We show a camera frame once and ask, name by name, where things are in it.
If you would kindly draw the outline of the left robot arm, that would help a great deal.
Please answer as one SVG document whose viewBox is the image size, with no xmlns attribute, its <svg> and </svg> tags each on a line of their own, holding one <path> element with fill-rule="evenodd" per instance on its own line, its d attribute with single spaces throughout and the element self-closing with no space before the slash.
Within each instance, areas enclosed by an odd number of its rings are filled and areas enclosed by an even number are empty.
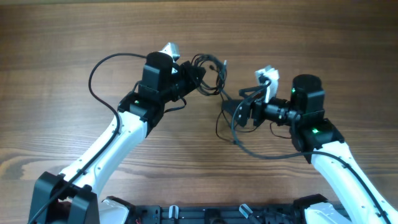
<svg viewBox="0 0 398 224">
<path fill-rule="evenodd" d="M 29 223 L 134 223 L 134 205 L 99 196 L 124 158 L 157 126 L 165 104 L 183 100 L 197 89 L 206 70 L 189 61 L 177 64 L 166 50 L 145 56 L 142 78 L 112 108 L 112 122 L 76 161 L 35 182 Z"/>
</svg>

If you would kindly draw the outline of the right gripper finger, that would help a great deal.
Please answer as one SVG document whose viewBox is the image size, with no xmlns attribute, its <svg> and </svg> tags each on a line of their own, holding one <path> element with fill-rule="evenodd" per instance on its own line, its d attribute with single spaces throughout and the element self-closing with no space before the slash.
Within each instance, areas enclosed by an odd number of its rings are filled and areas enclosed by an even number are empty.
<svg viewBox="0 0 398 224">
<path fill-rule="evenodd" d="M 242 102 L 243 100 L 226 100 L 222 102 L 221 109 L 224 113 L 228 113 L 231 117 L 233 117 L 236 109 L 240 110 Z"/>
<path fill-rule="evenodd" d="M 239 90 L 239 96 L 242 96 L 243 98 L 249 98 L 257 95 L 258 93 L 261 93 L 264 91 L 263 86 L 253 86 L 249 88 L 243 88 Z"/>
</svg>

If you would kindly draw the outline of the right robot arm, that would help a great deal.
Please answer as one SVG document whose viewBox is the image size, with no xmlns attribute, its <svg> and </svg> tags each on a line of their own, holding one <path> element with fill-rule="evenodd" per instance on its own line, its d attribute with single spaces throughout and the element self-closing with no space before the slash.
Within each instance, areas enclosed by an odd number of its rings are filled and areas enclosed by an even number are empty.
<svg viewBox="0 0 398 224">
<path fill-rule="evenodd" d="M 234 143 L 252 157 L 279 160 L 280 156 L 260 155 L 245 148 L 234 128 L 245 126 L 249 119 L 255 127 L 265 120 L 286 125 L 296 149 L 289 157 L 303 156 L 321 173 L 352 223 L 397 223 L 397 210 L 369 181 L 343 135 L 324 117 L 325 91 L 320 78 L 309 74 L 296 76 L 289 100 L 278 99 L 271 92 L 275 79 L 263 76 L 259 82 L 258 86 L 239 91 L 242 100 L 227 100 L 222 104 L 231 114 Z"/>
</svg>

